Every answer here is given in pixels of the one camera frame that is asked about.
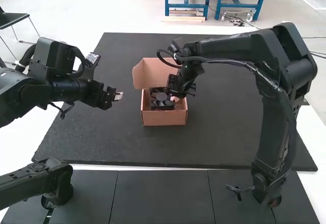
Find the chair leg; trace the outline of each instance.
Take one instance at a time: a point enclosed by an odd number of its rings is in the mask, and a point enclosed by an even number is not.
[[[29,20],[30,20],[30,22],[32,23],[32,26],[34,27],[34,30],[36,31],[37,35],[38,35],[39,38],[40,38],[41,36],[40,36],[39,32],[37,31],[37,29],[35,28],[35,26],[34,26],[32,20],[31,20],[31,18],[29,18]],[[20,42],[20,43],[27,43],[27,44],[35,44],[34,42],[27,42],[27,41],[19,40],[19,39],[17,38],[16,32],[15,32],[15,30],[14,30],[14,27],[11,26],[11,28],[12,28],[12,31],[14,32],[15,37],[16,37],[16,40],[17,40],[18,42]]]
[[[11,53],[11,55],[15,58],[15,61],[18,60],[16,58],[16,56],[14,55],[14,53],[11,51],[11,49],[8,47],[8,45],[6,44],[6,42],[4,41],[4,39],[2,39],[2,37],[0,36],[0,39],[3,41],[3,43],[5,44],[5,46],[8,48],[9,52]]]
[[[33,22],[32,22],[32,20],[31,20],[31,18],[29,18],[30,19],[30,22],[32,23],[32,26],[34,27],[34,29],[35,29],[35,31],[36,31],[36,33],[37,33],[37,35],[39,36],[39,38],[41,37],[40,36],[40,34],[39,34],[39,32],[37,31],[37,29],[35,28],[35,25],[33,24]]]

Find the black mat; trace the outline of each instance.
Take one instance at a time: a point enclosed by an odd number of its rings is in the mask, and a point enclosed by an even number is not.
[[[296,172],[272,209],[225,188],[251,183],[249,170],[76,171],[68,204],[50,214],[40,197],[30,198],[10,207],[1,224],[319,224]]]
[[[186,126],[143,127],[141,92],[133,88],[132,68],[155,57],[171,40],[207,35],[105,33],[95,53],[102,55],[95,79],[124,92],[107,111],[76,103],[64,120],[53,122],[34,157],[70,163],[246,169],[259,144],[262,102],[247,69],[209,65],[188,99]],[[317,167],[300,137],[293,169]]]

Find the wooden board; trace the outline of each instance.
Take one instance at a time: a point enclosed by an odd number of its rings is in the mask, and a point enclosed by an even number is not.
[[[169,19],[165,18],[162,22],[185,22],[185,23],[202,23],[201,19]]]
[[[166,19],[199,19],[205,21],[205,17],[202,16],[166,16]]]
[[[186,10],[177,11],[177,10],[170,10],[169,13],[170,14],[196,14],[197,11],[186,11]]]

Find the rubber mat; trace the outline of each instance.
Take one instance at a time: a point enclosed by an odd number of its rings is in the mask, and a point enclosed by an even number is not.
[[[247,69],[206,65],[188,99],[186,126],[143,127],[141,91],[133,88],[132,68],[155,57],[173,39],[195,41],[207,35],[104,33],[95,53],[102,55],[95,79],[124,92],[107,111],[77,102],[59,116],[34,157],[52,156],[69,163],[248,169],[260,137],[262,102],[255,77]],[[293,166],[317,166],[297,137]]]

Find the box flap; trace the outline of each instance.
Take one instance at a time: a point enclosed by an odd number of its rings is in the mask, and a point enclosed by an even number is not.
[[[166,61],[175,64],[172,58]],[[132,69],[133,86],[135,89],[166,87],[169,74],[176,74],[178,69],[164,64],[158,58],[143,58]]]

